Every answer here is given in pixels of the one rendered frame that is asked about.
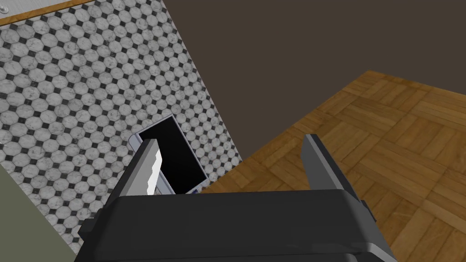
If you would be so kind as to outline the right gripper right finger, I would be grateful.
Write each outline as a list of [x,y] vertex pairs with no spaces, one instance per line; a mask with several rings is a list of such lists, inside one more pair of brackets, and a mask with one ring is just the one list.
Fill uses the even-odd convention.
[[304,135],[301,160],[312,190],[345,190],[355,200],[360,201],[347,177],[317,134]]

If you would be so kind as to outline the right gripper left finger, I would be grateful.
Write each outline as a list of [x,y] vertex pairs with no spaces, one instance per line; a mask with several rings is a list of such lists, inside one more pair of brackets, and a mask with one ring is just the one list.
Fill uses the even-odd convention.
[[157,139],[145,139],[115,187],[116,196],[154,195],[161,165]]

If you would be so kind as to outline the black and silver appliance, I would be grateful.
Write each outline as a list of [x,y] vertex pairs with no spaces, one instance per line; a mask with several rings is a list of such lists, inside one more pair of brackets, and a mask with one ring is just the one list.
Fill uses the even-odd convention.
[[163,117],[136,132],[128,142],[133,151],[137,151],[144,139],[156,139],[161,150],[157,189],[162,195],[198,192],[202,183],[208,181],[174,115]]

